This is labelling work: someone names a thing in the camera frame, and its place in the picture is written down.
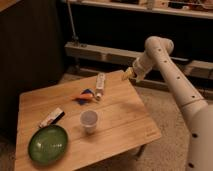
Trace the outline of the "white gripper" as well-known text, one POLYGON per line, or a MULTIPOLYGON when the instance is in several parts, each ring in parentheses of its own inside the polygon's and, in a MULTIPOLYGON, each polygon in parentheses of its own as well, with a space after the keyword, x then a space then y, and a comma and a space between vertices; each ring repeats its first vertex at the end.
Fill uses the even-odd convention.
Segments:
POLYGON ((136 78, 137 82, 142 81, 145 76, 152 70, 154 62, 148 56, 137 58, 133 62, 133 68, 128 67, 122 75, 123 80, 136 78))

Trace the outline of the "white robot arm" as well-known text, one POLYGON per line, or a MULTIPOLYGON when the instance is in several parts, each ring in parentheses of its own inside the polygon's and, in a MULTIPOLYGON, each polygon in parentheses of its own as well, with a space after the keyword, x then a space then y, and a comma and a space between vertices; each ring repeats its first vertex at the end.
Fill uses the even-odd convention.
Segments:
POLYGON ((182 113, 190 132, 186 171, 213 171, 213 104, 209 104, 174 64, 173 41, 150 36, 144 53, 124 72, 122 79, 141 81, 156 65, 182 113))

